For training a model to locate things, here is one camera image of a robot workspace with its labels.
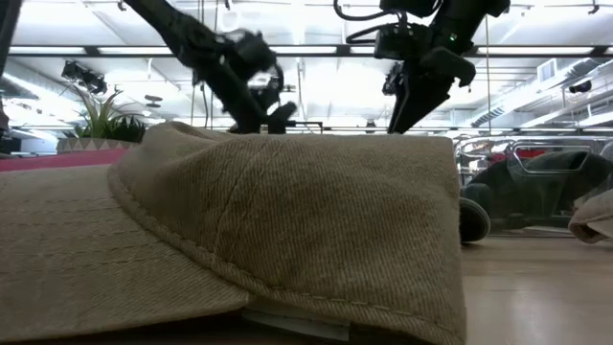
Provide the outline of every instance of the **ceiling light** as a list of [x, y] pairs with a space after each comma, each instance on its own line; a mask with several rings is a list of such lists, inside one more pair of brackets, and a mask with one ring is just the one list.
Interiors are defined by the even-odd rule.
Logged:
[[538, 126], [538, 125], [542, 125], [550, 120], [553, 120], [554, 118], [556, 118], [557, 116], [559, 116], [559, 114], [553, 113], [553, 114], [549, 114], [549, 115], [543, 115], [543, 116], [539, 116], [536, 119], [530, 120], [527, 123], [524, 123], [523, 125], [521, 125], [522, 127], [534, 127], [534, 126]]
[[242, 15], [236, 10], [220, 11], [216, 24], [218, 30], [222, 33], [234, 32], [238, 30], [242, 24]]
[[576, 128], [519, 128], [520, 131], [546, 131], [546, 132], [568, 132], [576, 131]]
[[102, 55], [172, 55], [169, 47], [99, 47], [98, 51]]
[[9, 54], [53, 54], [53, 55], [85, 55], [83, 47], [34, 47], [34, 46], [15, 46], [10, 47]]
[[179, 87], [167, 80], [164, 81], [131, 81], [117, 83], [117, 86], [124, 90], [130, 98], [141, 99], [144, 98], [151, 104], [149, 98], [156, 98], [163, 100], [176, 100], [181, 97], [181, 90]]
[[162, 124], [166, 121], [166, 119], [147, 119], [147, 123], [150, 125], [158, 125]]
[[589, 54], [594, 47], [481, 47], [482, 55], [573, 55]]
[[613, 121], [613, 112], [608, 112], [601, 115], [592, 115], [585, 120], [579, 121], [579, 126], [589, 127], [593, 125], [607, 123], [609, 121]]
[[492, 129], [488, 127], [458, 127], [456, 130], [463, 132], [489, 132], [489, 131], [510, 131], [513, 128], [501, 128], [501, 127], [493, 127]]
[[350, 52], [353, 54], [374, 54], [375, 47], [364, 46], [364, 47], [351, 47]]
[[20, 78], [7, 73], [5, 73], [2, 77], [34, 93], [39, 98], [41, 108], [55, 114], [56, 116], [70, 114], [75, 111], [80, 112], [79, 104], [62, 97], [55, 92], [51, 92], [44, 87], [21, 80]]
[[39, 129], [31, 129], [29, 131], [14, 129], [13, 132], [29, 135], [34, 138], [48, 140], [48, 141], [57, 141], [57, 137], [50, 132], [42, 131]]
[[277, 54], [334, 54], [336, 47], [334, 46], [276, 46], [271, 47]]
[[20, 126], [20, 129], [39, 129], [39, 130], [73, 130], [73, 126]]
[[449, 130], [449, 127], [412, 127], [409, 128], [409, 131], [440, 131], [440, 130]]
[[613, 132], [613, 127], [591, 127], [584, 128], [583, 131], [586, 132]]

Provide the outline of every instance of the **potted plant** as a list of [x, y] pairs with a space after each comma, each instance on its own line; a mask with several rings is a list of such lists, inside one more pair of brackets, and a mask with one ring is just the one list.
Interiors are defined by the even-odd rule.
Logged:
[[75, 134], [64, 132], [66, 139], [57, 143], [57, 153], [83, 150], [129, 149], [143, 140], [145, 125], [136, 119], [140, 114], [124, 114], [113, 109], [115, 91], [105, 102], [98, 103], [75, 88], [83, 100], [85, 127], [75, 126]]

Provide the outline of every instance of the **ceiling duct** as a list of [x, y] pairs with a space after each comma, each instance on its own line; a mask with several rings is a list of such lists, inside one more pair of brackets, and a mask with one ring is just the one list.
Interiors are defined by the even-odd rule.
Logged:
[[552, 58], [537, 67], [537, 75], [524, 81], [502, 96], [478, 108], [467, 121], [473, 127], [479, 127], [495, 118], [509, 114], [515, 109], [541, 99], [543, 92], [553, 88], [571, 86], [588, 74], [605, 65], [609, 58], [584, 58], [579, 61], [569, 61], [563, 58]]
[[[19, 81], [24, 81], [27, 84], [31, 84], [31, 85], [35, 85], [38, 86], [44, 90], [50, 91], [56, 95], [61, 95], [61, 98], [73, 101], [73, 102], [80, 102], [80, 98], [77, 94], [75, 94], [74, 92], [72, 92], [72, 90], [70, 89], [66, 89], [65, 85], [62, 85], [54, 80], [51, 80], [45, 76], [42, 76], [38, 73], [36, 73], [35, 71], [31, 70], [30, 68], [14, 62], [12, 60], [7, 60], [7, 64], [5, 67], [5, 78], [3, 78], [3, 80], [8, 80], [10, 81], [10, 79], [16, 79]], [[22, 85], [18, 85], [21, 89], [26, 89], [26, 87], [22, 86]], [[28, 93], [32, 93], [35, 96], [37, 96], [35, 94], [35, 92], [33, 90], [27, 90]], [[32, 99], [38, 99], [38, 97], [25, 97], [25, 98], [32, 98]]]
[[38, 97], [30, 92], [30, 90], [6, 78], [0, 80], [0, 95], [2, 95], [3, 98], [38, 100]]

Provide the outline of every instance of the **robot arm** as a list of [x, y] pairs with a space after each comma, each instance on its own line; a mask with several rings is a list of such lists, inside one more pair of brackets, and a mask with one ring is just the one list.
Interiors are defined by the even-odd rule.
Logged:
[[[334, 0], [334, 6], [340, 12], [337, 2]], [[402, 14], [398, 24], [377, 28], [375, 40], [375, 58], [402, 61], [392, 69], [383, 87], [385, 94], [397, 97], [389, 133], [404, 133], [445, 102], [456, 78], [460, 87], [470, 85], [475, 67], [461, 55], [472, 48], [471, 39], [483, 18], [500, 15], [510, 4], [510, 0], [380, 1], [382, 14]], [[426, 17], [436, 11], [427, 27], [406, 22], [407, 12]], [[348, 43], [357, 43], [352, 42], [354, 38], [348, 37]]]
[[[176, 10], [165, 0], [125, 0], [166, 42], [185, 66], [193, 69], [193, 84], [206, 82], [237, 123], [237, 133], [284, 132], [284, 123], [296, 110], [287, 103], [270, 116], [266, 109], [279, 100], [283, 71], [261, 34], [244, 33], [239, 41], [216, 34], [195, 18]], [[247, 82], [258, 72], [275, 67], [278, 84], [254, 92]]]

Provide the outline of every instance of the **baseball cap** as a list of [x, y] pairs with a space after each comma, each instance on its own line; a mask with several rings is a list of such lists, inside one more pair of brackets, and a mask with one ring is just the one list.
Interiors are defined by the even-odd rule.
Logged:
[[568, 228], [585, 243], [613, 238], [613, 190], [589, 198], [575, 212]]
[[465, 343], [446, 138], [166, 123], [112, 165], [2, 172], [0, 195], [0, 341], [285, 308]]

